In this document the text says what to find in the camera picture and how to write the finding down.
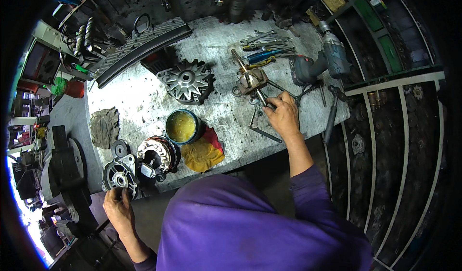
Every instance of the hammer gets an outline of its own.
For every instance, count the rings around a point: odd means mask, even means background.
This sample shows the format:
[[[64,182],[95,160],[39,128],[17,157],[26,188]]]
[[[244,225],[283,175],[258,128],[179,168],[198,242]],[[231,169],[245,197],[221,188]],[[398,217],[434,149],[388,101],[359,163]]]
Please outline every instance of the hammer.
[[[330,85],[327,89],[334,95],[334,102],[330,108],[329,120],[327,121],[326,131],[324,132],[323,142],[329,144],[330,135],[332,134],[332,128],[334,127],[335,116],[337,115],[337,102],[338,100],[346,101],[347,96],[338,87]]]

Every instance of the metal workbench surface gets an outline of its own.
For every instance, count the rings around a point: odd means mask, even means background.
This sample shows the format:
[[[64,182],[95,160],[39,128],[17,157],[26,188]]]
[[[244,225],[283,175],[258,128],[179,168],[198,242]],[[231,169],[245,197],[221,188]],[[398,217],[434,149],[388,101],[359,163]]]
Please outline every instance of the metal workbench surface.
[[[192,36],[173,45],[179,60],[205,61],[215,73],[215,91],[201,106],[185,106],[177,102],[165,92],[165,86],[156,76],[140,63],[121,73],[103,89],[94,86],[91,91],[85,93],[89,113],[113,106],[119,110],[119,139],[129,143],[133,154],[146,138],[165,133],[165,120],[176,109],[184,108],[192,111],[209,127],[215,129],[218,140],[223,144],[225,159],[207,172],[197,173],[190,170],[182,158],[175,174],[169,173],[164,182],[156,182],[160,192],[181,187],[196,178],[228,172],[286,148],[284,143],[277,143],[247,128],[254,106],[248,103],[248,96],[235,97],[231,94],[232,87],[236,85],[236,72],[239,69],[231,55],[231,49],[234,48],[243,55],[239,40],[247,38],[247,35],[254,36],[254,30],[267,32],[274,29],[278,34],[293,38],[297,54],[316,59],[321,49],[321,38],[311,24],[295,25],[295,29],[300,34],[300,37],[296,38],[290,31],[277,28],[274,21],[263,21],[260,17],[261,12],[257,11],[252,20],[239,24],[219,23],[218,19],[212,16],[194,20],[188,23],[193,29]],[[295,95],[300,94],[301,87],[292,83],[287,58],[277,58],[275,63],[263,69],[271,81]],[[327,86],[333,84],[343,89],[341,81],[332,79],[327,71],[322,76],[327,107],[324,107],[321,91],[317,89],[302,98],[299,108],[300,130],[305,138],[317,135],[326,129],[333,101]],[[269,85],[263,91],[268,96],[276,96],[280,93],[280,90]],[[347,104],[339,101],[335,123],[346,120],[349,115]],[[256,116],[253,126],[280,137],[270,126],[266,115]],[[112,159],[110,149],[97,148],[96,152],[102,165]]]

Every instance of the blue screwdriver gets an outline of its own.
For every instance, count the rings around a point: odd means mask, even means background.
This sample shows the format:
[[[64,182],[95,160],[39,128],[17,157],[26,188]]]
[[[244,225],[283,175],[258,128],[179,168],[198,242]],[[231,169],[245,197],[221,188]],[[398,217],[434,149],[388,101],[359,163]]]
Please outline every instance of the blue screwdriver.
[[[272,51],[260,52],[260,53],[252,54],[252,55],[249,55],[247,57],[247,60],[249,61],[250,65],[253,65],[254,63],[257,63],[259,61],[266,60],[266,59],[268,59],[269,57],[271,57],[271,56],[273,56],[275,54],[278,54],[278,53],[281,53],[281,52],[286,52],[286,51],[292,50],[294,48],[295,47],[293,46],[293,47],[288,47],[288,48],[274,49]]]

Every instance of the hand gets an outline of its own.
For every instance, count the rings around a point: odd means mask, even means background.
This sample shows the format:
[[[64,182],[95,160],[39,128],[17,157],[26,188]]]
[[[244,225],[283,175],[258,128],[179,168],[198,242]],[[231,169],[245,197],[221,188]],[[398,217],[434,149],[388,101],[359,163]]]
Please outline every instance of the hand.
[[[275,105],[276,111],[267,106],[263,107],[263,111],[268,116],[270,124],[285,141],[293,135],[301,134],[298,109],[289,93],[283,92],[277,98],[267,98],[266,101]]]
[[[106,192],[103,208],[120,239],[123,239],[135,235],[135,216],[130,206],[127,189],[122,190],[122,201],[117,199],[118,192],[120,189]]]

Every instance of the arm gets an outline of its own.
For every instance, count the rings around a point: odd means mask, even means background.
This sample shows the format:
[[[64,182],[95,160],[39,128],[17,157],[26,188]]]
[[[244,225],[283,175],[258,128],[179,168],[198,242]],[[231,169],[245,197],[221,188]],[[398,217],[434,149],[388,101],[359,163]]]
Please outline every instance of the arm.
[[[155,270],[157,256],[136,233],[135,216],[130,206],[127,190],[122,191],[122,201],[117,199],[117,191],[117,189],[112,189],[106,193],[103,203],[104,211],[118,232],[130,259],[135,263],[136,270]]]
[[[274,112],[267,106],[263,107],[263,111],[286,143],[289,152],[290,176],[297,176],[314,164],[299,130],[297,106],[287,92],[283,92],[277,98],[268,98],[267,101],[277,107],[276,111]]]
[[[277,108],[264,107],[269,122],[281,135],[289,153],[291,191],[296,216],[299,219],[329,223],[335,213],[329,200],[326,184],[306,147],[298,126],[298,110],[293,98],[283,92],[268,98]]]

